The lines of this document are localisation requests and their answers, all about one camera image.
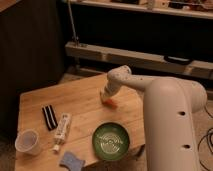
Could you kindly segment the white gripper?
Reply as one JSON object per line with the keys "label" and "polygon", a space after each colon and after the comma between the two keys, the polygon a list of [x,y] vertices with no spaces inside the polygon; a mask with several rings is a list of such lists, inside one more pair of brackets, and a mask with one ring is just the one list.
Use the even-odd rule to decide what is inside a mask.
{"label": "white gripper", "polygon": [[104,87],[104,91],[100,92],[100,98],[102,101],[106,101],[108,98],[111,98],[119,91],[119,85],[115,83],[108,83]]}

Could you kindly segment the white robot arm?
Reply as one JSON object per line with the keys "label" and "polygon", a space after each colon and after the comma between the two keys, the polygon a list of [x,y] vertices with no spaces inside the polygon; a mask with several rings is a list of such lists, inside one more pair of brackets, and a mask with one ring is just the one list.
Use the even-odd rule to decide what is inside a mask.
{"label": "white robot arm", "polygon": [[124,65],[107,73],[101,100],[123,86],[136,90],[143,101],[147,171],[201,171],[193,114],[206,105],[205,88],[176,77],[134,75]]}

